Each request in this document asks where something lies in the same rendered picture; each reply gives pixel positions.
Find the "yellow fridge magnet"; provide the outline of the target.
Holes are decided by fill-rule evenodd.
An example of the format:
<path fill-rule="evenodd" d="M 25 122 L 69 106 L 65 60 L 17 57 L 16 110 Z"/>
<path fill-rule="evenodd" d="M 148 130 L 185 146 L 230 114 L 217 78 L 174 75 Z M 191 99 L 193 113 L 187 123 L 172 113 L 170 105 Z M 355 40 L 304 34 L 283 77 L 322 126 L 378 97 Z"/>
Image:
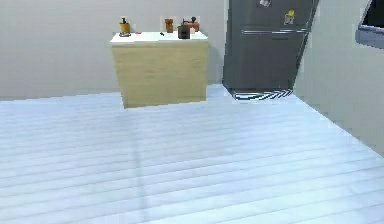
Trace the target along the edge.
<path fill-rule="evenodd" d="M 295 19 L 295 10 L 294 9 L 290 9 L 286 14 L 285 14 L 285 17 L 284 17 L 284 24 L 287 25 L 287 24 L 292 24 L 294 22 L 294 19 Z"/>

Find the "light wood kitchen cabinet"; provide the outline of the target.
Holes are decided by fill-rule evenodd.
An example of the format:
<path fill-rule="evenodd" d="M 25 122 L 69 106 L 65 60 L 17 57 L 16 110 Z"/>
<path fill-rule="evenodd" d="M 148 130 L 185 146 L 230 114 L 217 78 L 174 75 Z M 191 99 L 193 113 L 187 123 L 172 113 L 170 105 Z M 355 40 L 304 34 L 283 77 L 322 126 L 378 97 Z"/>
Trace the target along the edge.
<path fill-rule="evenodd" d="M 110 40 L 123 106 L 137 108 L 204 101 L 208 85 L 208 37 L 196 32 L 142 32 Z"/>

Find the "yellow soap dispenser bottle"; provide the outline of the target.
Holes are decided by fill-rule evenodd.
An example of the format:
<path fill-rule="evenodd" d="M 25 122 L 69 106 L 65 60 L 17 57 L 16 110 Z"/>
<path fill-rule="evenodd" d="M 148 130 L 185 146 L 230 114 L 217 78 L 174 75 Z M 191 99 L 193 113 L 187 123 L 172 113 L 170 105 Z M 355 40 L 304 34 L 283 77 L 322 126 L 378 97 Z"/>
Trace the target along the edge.
<path fill-rule="evenodd" d="M 120 22 L 120 33 L 121 37 L 127 37 L 130 35 L 130 24 L 126 21 L 125 17 L 122 17 L 122 21 Z"/>

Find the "orange kettle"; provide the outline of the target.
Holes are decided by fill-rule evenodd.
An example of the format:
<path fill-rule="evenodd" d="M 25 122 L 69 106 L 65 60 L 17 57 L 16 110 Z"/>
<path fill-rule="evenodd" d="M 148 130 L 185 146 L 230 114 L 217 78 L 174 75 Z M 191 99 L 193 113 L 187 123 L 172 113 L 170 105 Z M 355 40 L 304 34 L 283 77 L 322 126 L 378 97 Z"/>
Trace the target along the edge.
<path fill-rule="evenodd" d="M 182 24 L 189 27 L 189 28 L 193 28 L 196 32 L 198 32 L 200 29 L 200 24 L 197 21 L 196 17 L 192 17 L 190 21 L 183 20 Z"/>

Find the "dark grey fridge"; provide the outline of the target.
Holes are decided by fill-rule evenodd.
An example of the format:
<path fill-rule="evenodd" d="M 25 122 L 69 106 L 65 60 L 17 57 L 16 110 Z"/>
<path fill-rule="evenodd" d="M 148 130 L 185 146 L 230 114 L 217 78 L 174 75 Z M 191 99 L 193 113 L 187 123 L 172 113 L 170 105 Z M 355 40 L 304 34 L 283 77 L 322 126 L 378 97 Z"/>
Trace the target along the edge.
<path fill-rule="evenodd" d="M 319 0 L 229 0 L 222 83 L 236 92 L 289 89 L 295 82 L 305 39 Z M 295 10 L 292 24 L 285 14 Z M 309 33 L 243 35 L 242 30 L 295 30 Z"/>

